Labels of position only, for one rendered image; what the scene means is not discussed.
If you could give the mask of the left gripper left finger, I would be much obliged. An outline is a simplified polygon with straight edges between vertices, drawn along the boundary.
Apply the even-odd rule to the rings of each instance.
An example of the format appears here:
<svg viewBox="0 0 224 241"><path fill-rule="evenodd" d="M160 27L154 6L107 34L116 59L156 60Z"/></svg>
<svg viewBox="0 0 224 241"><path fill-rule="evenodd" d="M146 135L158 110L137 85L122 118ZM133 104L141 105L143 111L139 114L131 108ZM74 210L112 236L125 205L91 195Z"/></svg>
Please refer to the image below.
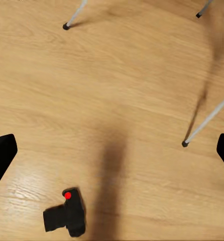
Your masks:
<svg viewBox="0 0 224 241"><path fill-rule="evenodd" d="M0 137L0 180L17 153L17 143L13 134Z"/></svg>

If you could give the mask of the camera tripod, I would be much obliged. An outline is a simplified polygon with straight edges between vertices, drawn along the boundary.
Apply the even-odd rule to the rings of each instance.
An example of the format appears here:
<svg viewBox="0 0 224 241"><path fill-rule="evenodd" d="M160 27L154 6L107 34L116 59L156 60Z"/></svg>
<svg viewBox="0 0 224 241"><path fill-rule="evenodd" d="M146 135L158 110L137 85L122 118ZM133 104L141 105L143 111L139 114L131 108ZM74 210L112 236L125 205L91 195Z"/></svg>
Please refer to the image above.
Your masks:
<svg viewBox="0 0 224 241"><path fill-rule="evenodd" d="M196 15L198 18L202 15L202 13L207 9L207 7L213 2L214 0L209 0L208 3L203 7L203 9ZM71 23L75 20L75 18L78 16L78 14L81 12L81 10L85 7L85 5L88 3L88 0L83 0L83 3L80 5L80 7L77 9L75 14L72 16L72 18L63 25L63 28L65 30L68 30ZM213 117L224 107L224 100L220 103L220 105L207 117L207 119L192 133L192 135L185 140L182 145L183 147L187 147L189 142L197 135L197 133L200 132L212 119Z"/></svg>

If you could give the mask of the digital camera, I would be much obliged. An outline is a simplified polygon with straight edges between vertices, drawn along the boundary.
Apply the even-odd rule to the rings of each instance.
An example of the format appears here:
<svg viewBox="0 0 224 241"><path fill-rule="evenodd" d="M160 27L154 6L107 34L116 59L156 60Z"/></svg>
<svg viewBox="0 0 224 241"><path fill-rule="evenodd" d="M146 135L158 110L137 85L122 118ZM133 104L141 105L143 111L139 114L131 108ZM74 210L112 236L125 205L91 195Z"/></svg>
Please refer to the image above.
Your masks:
<svg viewBox="0 0 224 241"><path fill-rule="evenodd" d="M66 198L64 206L43 212L45 230L49 232L66 226L71 237L80 237L86 232L86 228L85 214L78 190L67 189L62 192L62 195Z"/></svg>

